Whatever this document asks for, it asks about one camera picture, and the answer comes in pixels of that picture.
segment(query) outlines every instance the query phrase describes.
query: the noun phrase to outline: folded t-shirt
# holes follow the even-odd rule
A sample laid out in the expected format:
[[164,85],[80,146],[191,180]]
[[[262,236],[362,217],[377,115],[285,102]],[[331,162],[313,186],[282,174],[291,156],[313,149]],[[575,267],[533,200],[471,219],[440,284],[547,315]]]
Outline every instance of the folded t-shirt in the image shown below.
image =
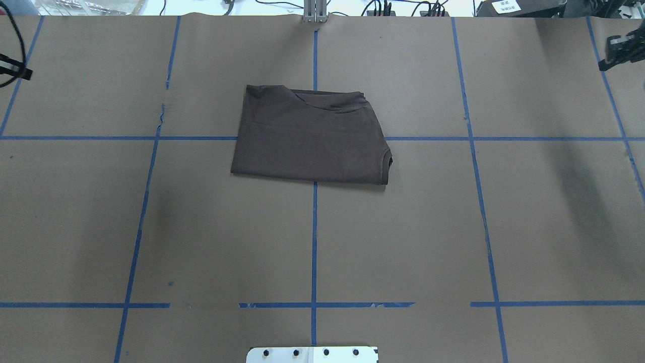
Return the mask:
[[246,86],[231,172],[384,185],[391,164],[363,93]]

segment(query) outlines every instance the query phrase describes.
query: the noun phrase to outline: black clamp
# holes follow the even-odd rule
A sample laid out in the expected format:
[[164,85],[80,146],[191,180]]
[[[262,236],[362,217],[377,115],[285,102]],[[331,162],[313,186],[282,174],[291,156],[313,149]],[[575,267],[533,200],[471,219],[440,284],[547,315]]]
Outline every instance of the black clamp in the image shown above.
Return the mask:
[[12,77],[26,79],[32,78],[34,72],[27,68],[25,64],[0,54],[0,74],[8,74]]

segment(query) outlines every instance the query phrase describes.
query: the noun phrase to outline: white bracket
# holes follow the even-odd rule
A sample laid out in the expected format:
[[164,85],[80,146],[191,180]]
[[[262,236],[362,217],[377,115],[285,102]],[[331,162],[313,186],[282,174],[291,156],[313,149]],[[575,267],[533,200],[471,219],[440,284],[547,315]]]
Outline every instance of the white bracket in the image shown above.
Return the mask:
[[251,348],[246,363],[378,363],[376,347]]
[[303,20],[305,23],[327,21],[327,0],[304,0]]

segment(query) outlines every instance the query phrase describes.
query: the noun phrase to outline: blue tape line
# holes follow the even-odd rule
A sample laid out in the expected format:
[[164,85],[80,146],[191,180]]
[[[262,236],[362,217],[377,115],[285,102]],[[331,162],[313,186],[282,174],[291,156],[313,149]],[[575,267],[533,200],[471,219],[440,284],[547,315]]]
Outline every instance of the blue tape line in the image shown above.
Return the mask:
[[[0,302],[0,308],[54,308],[54,309],[122,309],[122,302]],[[130,304],[130,309],[168,309],[169,303],[140,302]]]
[[622,141],[622,138],[603,137],[576,137],[576,136],[555,136],[555,137],[531,137],[531,136],[477,136],[475,141]]
[[311,308],[310,302],[241,302],[240,309],[299,309]]
[[570,301],[502,301],[471,302],[471,307],[536,307],[536,306],[645,306],[645,300],[570,300]]
[[462,136],[388,136],[387,141],[468,141]]
[[[318,90],[318,29],[313,31],[313,90]],[[318,294],[318,182],[313,183],[312,203],[312,346],[317,343]]]
[[[38,39],[38,35],[40,34],[40,30],[43,27],[43,22],[45,21],[45,16],[41,16],[40,20],[38,21],[38,27],[36,28],[36,33],[34,34],[34,38],[32,39],[32,44],[29,46],[29,51],[27,52],[27,55],[25,57],[25,66],[29,64],[29,59],[32,57],[32,53],[34,52],[34,47],[36,46],[36,40]],[[14,93],[11,95],[11,99],[9,100],[9,105],[6,108],[5,112],[5,117],[2,120],[2,125],[0,125],[0,136],[5,132],[5,127],[7,121],[9,121],[9,115],[11,115],[11,109],[14,107],[14,102],[15,102],[15,97],[18,95],[18,90],[20,89],[20,85],[22,84],[23,80],[19,78],[15,82],[14,86]]]
[[155,144],[152,147],[152,157],[150,158],[150,168],[148,169],[148,179],[146,180],[146,191],[143,194],[143,205],[141,206],[141,215],[139,217],[139,227],[137,229],[137,240],[134,243],[134,253],[132,254],[132,264],[130,266],[130,276],[128,277],[128,288],[125,294],[125,306],[123,307],[123,315],[121,317],[121,327],[119,328],[119,338],[117,340],[117,348],[114,354],[114,363],[119,363],[121,358],[121,347],[123,346],[123,335],[125,334],[125,325],[128,321],[128,306],[130,305],[130,298],[132,297],[132,286],[134,284],[134,274],[137,270],[137,259],[139,258],[139,248],[141,246],[141,236],[143,235],[143,221],[146,217],[146,209],[148,208],[148,197],[150,195],[150,181],[152,180],[152,171],[155,167],[157,159],[157,148],[159,147],[159,135],[161,134],[161,126],[163,125],[163,114],[166,106],[161,105],[161,123],[157,127],[157,134],[155,135]]
[[317,307],[320,308],[362,308],[362,307],[411,307],[414,302],[320,302]]
[[313,32],[313,90],[318,90],[318,30]]
[[166,78],[166,90],[170,88],[170,76],[172,75],[172,65],[175,63],[175,50],[177,49],[177,38],[179,37],[179,25],[181,24],[181,15],[177,17],[175,25],[175,36],[172,39],[172,50],[170,51],[170,61],[168,62],[168,77]]
[[[155,140],[155,136],[0,136],[0,140]],[[160,136],[164,141],[235,141],[237,136]],[[475,136],[475,141],[623,141],[623,138],[596,137],[533,137],[533,136]],[[387,141],[470,141],[465,136],[388,136]],[[628,141],[645,141],[645,138],[627,138]]]
[[318,299],[318,182],[313,183],[312,210],[312,346],[316,345],[316,303]]
[[0,140],[154,140],[154,136],[3,136]]
[[169,141],[235,141],[237,136],[161,136],[159,139]]
[[[589,36],[591,37],[591,45],[593,46],[593,53],[596,56],[596,62],[599,62],[600,56],[598,54],[598,47],[596,47],[596,38],[593,35],[593,27],[591,26],[591,19],[589,18],[589,16],[587,16],[587,29],[589,29]],[[643,181],[640,178],[639,170],[636,167],[636,162],[634,161],[634,155],[631,153],[630,143],[627,140],[625,128],[622,125],[622,120],[620,119],[620,114],[618,113],[618,107],[616,107],[616,101],[613,98],[611,87],[609,86],[609,82],[607,81],[607,76],[605,75],[605,72],[603,71],[599,71],[599,72],[600,72],[600,75],[602,76],[602,81],[605,84],[605,89],[607,90],[607,96],[609,96],[611,108],[613,109],[613,115],[616,117],[616,122],[618,123],[618,129],[620,130],[620,135],[622,136],[622,140],[625,144],[625,150],[627,150],[627,155],[630,159],[631,170],[634,173],[634,178],[636,179],[636,184],[638,185],[639,192],[640,192],[640,197],[643,200],[643,204],[645,204],[645,187],[643,187]]]
[[364,307],[400,308],[411,307],[415,302],[241,302],[240,309],[350,309]]
[[502,348],[502,359],[504,363],[508,363],[508,352],[506,350],[506,336],[504,335],[504,323],[502,321],[502,309],[499,307],[499,293],[497,290],[497,279],[495,277],[495,264],[493,263],[493,249],[490,244],[490,234],[488,232],[488,220],[486,218],[486,207],[484,206],[484,195],[482,193],[481,179],[479,177],[479,166],[477,165],[477,151],[475,150],[475,138],[473,135],[473,128],[470,121],[470,111],[468,107],[468,97],[466,97],[466,84],[464,82],[464,71],[461,64],[461,54],[459,52],[459,40],[457,38],[457,25],[455,18],[451,17],[452,23],[452,36],[455,42],[455,55],[457,57],[457,68],[459,71],[459,83],[461,84],[461,95],[464,102],[464,113],[466,115],[466,125],[468,127],[468,137],[470,139],[470,154],[473,159],[473,169],[475,171],[475,183],[477,185],[477,196],[479,198],[479,210],[484,222],[484,233],[486,237],[486,247],[488,248],[488,269],[490,271],[490,281],[493,287],[493,298],[495,303],[495,314],[497,315],[497,330],[499,331],[499,342]]

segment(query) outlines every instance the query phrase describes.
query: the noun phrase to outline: white label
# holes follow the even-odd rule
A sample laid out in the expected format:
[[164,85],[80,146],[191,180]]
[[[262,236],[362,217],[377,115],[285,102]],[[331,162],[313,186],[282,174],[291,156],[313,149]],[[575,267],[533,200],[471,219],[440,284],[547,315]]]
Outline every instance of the white label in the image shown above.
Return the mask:
[[502,0],[496,1],[492,4],[498,14],[518,12],[522,10],[516,0]]

